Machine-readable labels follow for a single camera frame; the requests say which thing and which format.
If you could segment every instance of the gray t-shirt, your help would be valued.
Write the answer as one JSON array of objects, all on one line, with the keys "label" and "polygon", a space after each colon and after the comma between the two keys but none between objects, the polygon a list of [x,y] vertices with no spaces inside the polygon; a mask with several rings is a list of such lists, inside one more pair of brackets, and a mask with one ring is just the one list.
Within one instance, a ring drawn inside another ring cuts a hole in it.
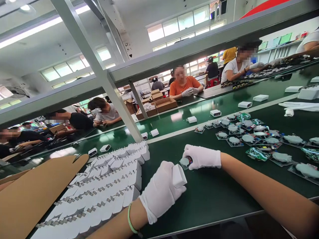
[{"label": "gray t-shirt", "polygon": [[112,103],[107,103],[110,105],[110,111],[107,114],[101,113],[99,109],[96,109],[96,117],[94,121],[103,121],[103,120],[114,120],[118,117],[120,117],[117,110],[114,108],[114,105]]},{"label": "gray t-shirt", "polygon": [[164,84],[163,84],[163,82],[161,82],[161,81],[156,81],[156,82],[154,82],[153,83],[153,85],[152,85],[152,90],[163,90],[163,88],[164,88]]}]

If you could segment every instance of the dark hair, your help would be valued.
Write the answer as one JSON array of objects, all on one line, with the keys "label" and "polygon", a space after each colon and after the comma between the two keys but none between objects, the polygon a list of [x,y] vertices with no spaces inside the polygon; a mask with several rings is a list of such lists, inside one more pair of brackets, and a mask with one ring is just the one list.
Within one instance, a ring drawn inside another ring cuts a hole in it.
[{"label": "dark hair", "polygon": [[106,106],[106,101],[105,99],[101,97],[95,97],[93,100],[91,100],[88,104],[87,107],[89,110],[95,110],[96,108],[104,108]]},{"label": "dark hair", "polygon": [[50,118],[54,117],[56,113],[65,113],[66,110],[65,109],[60,109],[60,110],[57,110],[57,111],[53,111],[51,113],[46,113],[44,114],[44,118],[49,120]]},{"label": "dark hair", "polygon": [[31,124],[30,122],[24,122],[22,126],[26,126],[27,124]]}]

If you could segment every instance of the black shirt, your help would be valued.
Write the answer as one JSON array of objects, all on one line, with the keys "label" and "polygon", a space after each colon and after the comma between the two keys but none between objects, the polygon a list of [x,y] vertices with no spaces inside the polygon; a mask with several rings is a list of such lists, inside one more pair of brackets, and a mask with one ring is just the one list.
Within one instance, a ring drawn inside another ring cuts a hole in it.
[{"label": "black shirt", "polygon": [[81,113],[72,113],[69,121],[75,129],[88,130],[93,128],[93,120]]},{"label": "black shirt", "polygon": [[212,62],[207,66],[206,71],[208,71],[208,78],[211,79],[218,76],[218,64],[217,62]]},{"label": "black shirt", "polygon": [[12,147],[15,147],[20,143],[35,141],[35,140],[47,141],[47,138],[43,137],[41,134],[34,131],[21,131],[21,134],[19,137],[9,139],[8,142],[10,143]]}]

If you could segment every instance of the white pillar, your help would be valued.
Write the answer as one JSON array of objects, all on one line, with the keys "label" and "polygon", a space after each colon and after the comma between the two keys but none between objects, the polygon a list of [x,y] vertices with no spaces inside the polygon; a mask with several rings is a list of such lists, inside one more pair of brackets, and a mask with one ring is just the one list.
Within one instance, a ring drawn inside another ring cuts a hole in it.
[{"label": "white pillar", "polygon": [[51,0],[65,26],[71,33],[82,54],[89,62],[100,84],[110,97],[114,107],[122,117],[125,125],[136,142],[143,140],[133,118],[129,114],[122,97],[107,70],[103,70],[102,60],[91,44],[91,40],[70,0]]}]

